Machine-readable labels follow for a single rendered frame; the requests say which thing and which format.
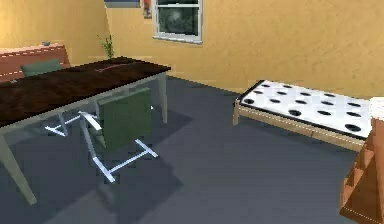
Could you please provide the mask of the white framed window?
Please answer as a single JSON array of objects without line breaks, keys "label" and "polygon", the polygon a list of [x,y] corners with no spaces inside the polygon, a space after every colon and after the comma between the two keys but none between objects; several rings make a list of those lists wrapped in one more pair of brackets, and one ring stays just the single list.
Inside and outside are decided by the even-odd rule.
[{"label": "white framed window", "polygon": [[203,0],[154,0],[153,38],[202,43]]}]

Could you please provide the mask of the green house plant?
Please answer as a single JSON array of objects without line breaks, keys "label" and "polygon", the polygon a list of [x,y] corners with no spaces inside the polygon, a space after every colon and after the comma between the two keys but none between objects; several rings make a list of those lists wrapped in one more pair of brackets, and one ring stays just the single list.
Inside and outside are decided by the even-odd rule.
[{"label": "green house plant", "polygon": [[101,41],[101,46],[104,48],[107,56],[109,58],[114,57],[114,48],[113,48],[113,41],[112,36],[109,35],[108,37],[105,37],[102,39],[100,36],[98,36],[99,40]]}]

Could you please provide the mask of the white bed with black dots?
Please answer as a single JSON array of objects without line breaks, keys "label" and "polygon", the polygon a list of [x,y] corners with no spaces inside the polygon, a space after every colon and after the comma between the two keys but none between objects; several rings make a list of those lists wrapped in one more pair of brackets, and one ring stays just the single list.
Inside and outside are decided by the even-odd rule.
[{"label": "white bed with black dots", "polygon": [[276,81],[256,82],[233,106],[234,124],[247,117],[353,151],[371,131],[367,100]]}]

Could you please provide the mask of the dark brown wooden table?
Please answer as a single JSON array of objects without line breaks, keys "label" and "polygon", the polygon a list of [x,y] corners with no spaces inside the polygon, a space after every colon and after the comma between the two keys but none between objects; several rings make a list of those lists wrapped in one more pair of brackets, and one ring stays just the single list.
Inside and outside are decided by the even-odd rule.
[{"label": "dark brown wooden table", "polygon": [[37,202],[5,135],[140,84],[159,82],[162,119],[168,120],[167,75],[171,68],[117,57],[0,83],[0,163],[26,201]]}]

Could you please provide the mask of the grey blue framed picture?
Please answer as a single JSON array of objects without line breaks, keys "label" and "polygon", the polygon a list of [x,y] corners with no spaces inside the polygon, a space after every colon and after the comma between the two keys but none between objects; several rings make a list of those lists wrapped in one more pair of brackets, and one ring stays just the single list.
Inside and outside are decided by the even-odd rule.
[{"label": "grey blue framed picture", "polygon": [[104,0],[107,8],[140,8],[140,0]]}]

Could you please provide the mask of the red brown wooden cupboard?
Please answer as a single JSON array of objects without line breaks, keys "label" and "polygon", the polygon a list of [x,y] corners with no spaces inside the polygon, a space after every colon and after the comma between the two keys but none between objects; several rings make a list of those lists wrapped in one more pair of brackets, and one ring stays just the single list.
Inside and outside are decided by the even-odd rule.
[{"label": "red brown wooden cupboard", "polygon": [[51,59],[58,59],[64,68],[70,66],[67,51],[63,44],[54,43],[49,46],[0,49],[0,83],[23,78],[21,65]]}]

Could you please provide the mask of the white pillow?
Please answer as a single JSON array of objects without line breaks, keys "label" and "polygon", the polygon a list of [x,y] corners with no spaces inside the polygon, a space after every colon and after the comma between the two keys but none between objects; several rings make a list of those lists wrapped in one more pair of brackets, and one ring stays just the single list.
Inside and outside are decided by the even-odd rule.
[{"label": "white pillow", "polygon": [[369,99],[369,114],[374,119],[384,121],[384,97]]}]

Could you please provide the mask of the orange brown wooden furniture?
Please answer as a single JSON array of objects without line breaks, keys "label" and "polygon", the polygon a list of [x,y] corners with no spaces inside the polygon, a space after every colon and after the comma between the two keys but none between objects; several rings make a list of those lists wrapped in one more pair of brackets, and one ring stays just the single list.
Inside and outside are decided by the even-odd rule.
[{"label": "orange brown wooden furniture", "polygon": [[357,224],[384,224],[384,121],[371,125],[340,195],[339,214]]}]

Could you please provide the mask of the green chair with white frame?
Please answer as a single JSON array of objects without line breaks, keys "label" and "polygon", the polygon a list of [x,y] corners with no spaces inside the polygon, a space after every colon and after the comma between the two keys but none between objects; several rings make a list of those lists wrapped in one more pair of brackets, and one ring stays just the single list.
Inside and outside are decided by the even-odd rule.
[{"label": "green chair with white frame", "polygon": [[[20,68],[25,77],[31,77],[61,70],[63,66],[58,59],[50,59],[46,61],[21,65]],[[56,127],[46,126],[45,129],[62,137],[66,137],[69,134],[67,125],[77,120],[77,117],[71,118],[70,120],[65,120],[62,113],[59,113],[57,117],[60,124]]]},{"label": "green chair with white frame", "polygon": [[[94,118],[90,113],[79,111],[80,127],[83,132],[92,161],[110,182],[115,181],[113,173],[135,160],[150,154],[158,154],[141,141],[152,131],[151,89],[142,88],[134,92],[98,100],[99,115]],[[92,139],[95,139],[107,152],[118,150],[129,143],[136,143],[142,151],[107,168],[98,158]]]}]

